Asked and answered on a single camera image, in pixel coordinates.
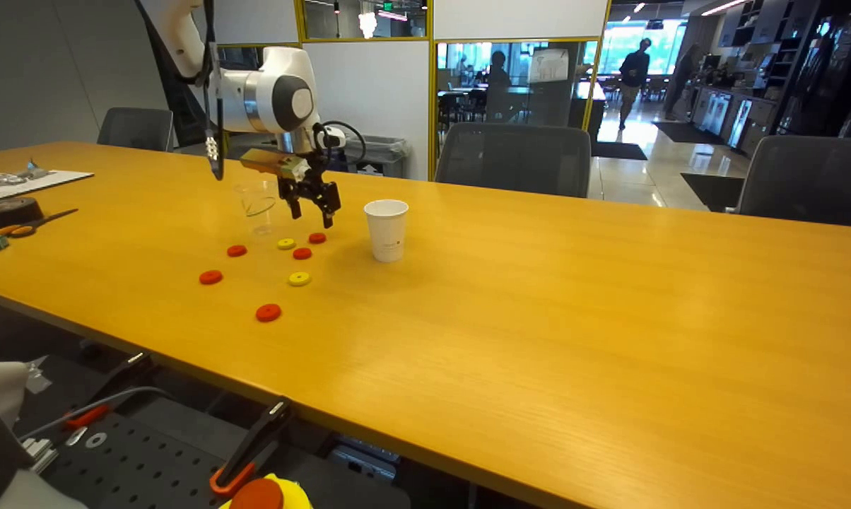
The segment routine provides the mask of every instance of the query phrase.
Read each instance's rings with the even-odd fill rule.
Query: red chip
[[[260,306],[260,309],[254,310],[254,320],[257,320],[257,323],[275,323],[280,313],[284,313],[280,306]]]
[[[229,257],[244,257],[246,253],[250,253],[250,248],[240,247],[240,244],[236,244],[236,247],[226,248]]]
[[[202,285],[216,285],[223,279],[223,272],[202,272],[198,284]]]
[[[308,244],[326,244],[329,241],[329,236],[326,233],[313,233],[313,236],[308,236]]]
[[[294,261],[308,261],[308,257],[311,257],[311,248],[294,248],[292,257],[294,257]]]

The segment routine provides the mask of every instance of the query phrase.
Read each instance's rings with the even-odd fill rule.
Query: office chair
[[[111,108],[99,145],[171,151],[174,148],[174,113],[151,108]]]
[[[851,138],[760,138],[735,213],[851,227]]]
[[[576,128],[453,124],[438,182],[586,199],[591,138]]]

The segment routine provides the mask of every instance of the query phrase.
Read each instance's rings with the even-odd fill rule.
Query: floor
[[[629,128],[620,135],[620,108],[608,103],[600,124],[600,142],[639,145],[647,162],[593,158],[591,193],[596,200],[629,200],[668,209],[706,209],[685,183],[681,172],[745,175],[746,156],[723,145],[675,145],[656,130],[663,103],[636,103]]]

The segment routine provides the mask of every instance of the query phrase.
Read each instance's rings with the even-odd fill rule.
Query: wooden table
[[[329,175],[345,209],[301,262],[275,237],[321,214],[251,236],[260,172],[93,145],[0,171],[27,158],[93,178],[38,195],[80,213],[0,253],[4,302],[589,507],[851,507],[845,227]],[[414,206],[397,267],[367,257],[381,195]]]

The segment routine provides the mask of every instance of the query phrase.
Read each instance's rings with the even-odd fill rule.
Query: white cup
[[[407,203],[397,199],[380,199],[364,203],[370,254],[374,261],[394,262],[405,248],[405,214]]]

